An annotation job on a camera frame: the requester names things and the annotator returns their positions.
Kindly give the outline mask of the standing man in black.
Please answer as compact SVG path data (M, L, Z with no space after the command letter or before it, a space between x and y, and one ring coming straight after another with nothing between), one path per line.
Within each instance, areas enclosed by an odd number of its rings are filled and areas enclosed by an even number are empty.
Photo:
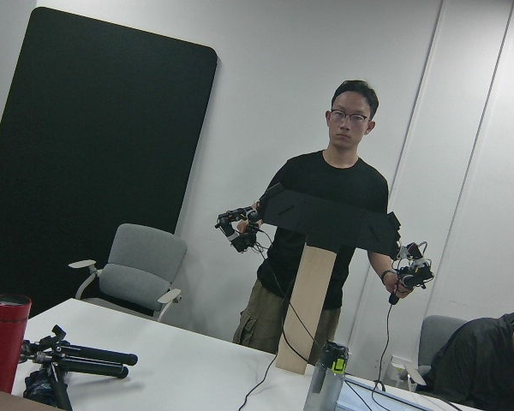
M378 107L376 92L366 81L343 81L326 112L327 148L289 159L271 183L348 206L386 212L386 179L357 153L362 138L375 126ZM276 230L257 270L248 304L240 314L234 343L272 354L277 352L287 300L304 245L303 234L283 228Z

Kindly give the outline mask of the seated person in black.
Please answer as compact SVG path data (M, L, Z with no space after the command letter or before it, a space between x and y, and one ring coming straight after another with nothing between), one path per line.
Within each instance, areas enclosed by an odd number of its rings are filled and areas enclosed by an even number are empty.
M434 355L422 391L482 410L514 410L514 313L473 319Z

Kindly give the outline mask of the handheld teleoperation controller right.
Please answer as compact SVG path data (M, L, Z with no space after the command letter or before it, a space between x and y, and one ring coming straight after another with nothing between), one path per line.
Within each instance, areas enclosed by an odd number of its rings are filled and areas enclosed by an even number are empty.
M395 260L408 261L408 265L396 268L394 271L397 274L396 291L389 296L389 303L396 305L399 301L397 292L402 287L411 291L414 287L426 288L426 283L433 279L431 271L432 260L424 257L427 249L427 242L420 243L411 242L407 246L400 246L394 255Z

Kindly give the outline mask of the red thermos bottle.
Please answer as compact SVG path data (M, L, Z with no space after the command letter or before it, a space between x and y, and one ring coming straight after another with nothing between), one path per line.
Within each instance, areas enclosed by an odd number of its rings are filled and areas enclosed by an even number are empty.
M0 294L0 391L11 393L32 300Z

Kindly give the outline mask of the black acoustic panel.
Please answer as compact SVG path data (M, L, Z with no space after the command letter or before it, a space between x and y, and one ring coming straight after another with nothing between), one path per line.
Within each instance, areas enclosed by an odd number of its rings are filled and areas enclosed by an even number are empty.
M33 10L0 123L0 294L41 313L120 224L175 230L217 65L205 45Z

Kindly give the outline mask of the wooden stand with black top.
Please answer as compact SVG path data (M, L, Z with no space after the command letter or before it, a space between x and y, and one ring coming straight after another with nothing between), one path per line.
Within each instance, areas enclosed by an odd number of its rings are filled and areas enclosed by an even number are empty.
M358 247L395 258L400 222L393 212L371 212L281 184L268 189L261 204L265 223L305 235L276 360L278 368L305 373L340 247Z

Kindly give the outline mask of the clear grey water bottle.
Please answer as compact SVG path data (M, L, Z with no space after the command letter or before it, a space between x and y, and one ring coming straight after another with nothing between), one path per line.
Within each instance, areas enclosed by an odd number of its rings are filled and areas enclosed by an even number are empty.
M336 342L327 342L316 362L307 398L303 407L308 410L334 410L337 406L350 350Z

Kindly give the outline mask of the grey office chair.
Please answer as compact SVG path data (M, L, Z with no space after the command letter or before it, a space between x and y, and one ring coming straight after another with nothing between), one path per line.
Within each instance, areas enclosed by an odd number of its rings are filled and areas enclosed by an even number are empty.
M171 305L182 299L182 291L173 283L187 251L186 242L176 235L123 223L117 228L103 268L96 268L92 259L69 264L90 272L75 298L162 323Z

